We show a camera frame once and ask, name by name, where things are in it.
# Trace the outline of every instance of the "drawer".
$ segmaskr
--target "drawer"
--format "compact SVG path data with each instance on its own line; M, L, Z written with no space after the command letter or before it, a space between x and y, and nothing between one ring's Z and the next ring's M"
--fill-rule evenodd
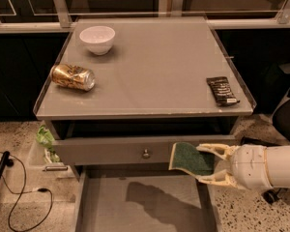
M213 191L170 171L84 169L71 231L221 231Z
M56 140L53 146L64 164L129 164L169 162L173 144L189 142L228 143L233 136L145 136L109 138L70 138Z

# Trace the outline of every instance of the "black cabinet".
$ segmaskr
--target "black cabinet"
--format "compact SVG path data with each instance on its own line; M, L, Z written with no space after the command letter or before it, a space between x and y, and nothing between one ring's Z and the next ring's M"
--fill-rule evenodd
M290 87L279 65L290 63L290 29L218 30L228 55L254 96L255 113L273 113Z
M32 120L67 33L0 35L0 121Z

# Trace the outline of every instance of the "table top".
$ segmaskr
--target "table top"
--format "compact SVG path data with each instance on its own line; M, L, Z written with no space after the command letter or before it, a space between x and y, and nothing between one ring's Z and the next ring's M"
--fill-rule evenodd
M111 50L97 56L80 32L106 25L115 32ZM91 69L88 92L51 82L36 115L42 120L249 115L253 109L202 17L80 19L62 64ZM226 76L241 102L219 107L207 77Z

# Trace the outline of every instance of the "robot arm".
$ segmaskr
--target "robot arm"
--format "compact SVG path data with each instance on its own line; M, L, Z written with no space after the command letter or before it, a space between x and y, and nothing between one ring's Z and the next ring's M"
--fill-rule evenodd
M260 191L290 189L290 146L200 144L196 149L228 160L231 169L201 176L201 183Z

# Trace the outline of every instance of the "open drawer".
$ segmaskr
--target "open drawer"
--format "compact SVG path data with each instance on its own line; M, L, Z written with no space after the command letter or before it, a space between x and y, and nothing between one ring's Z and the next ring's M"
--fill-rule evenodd
M156 165L142 166L83 170L72 231L220 231L206 185Z

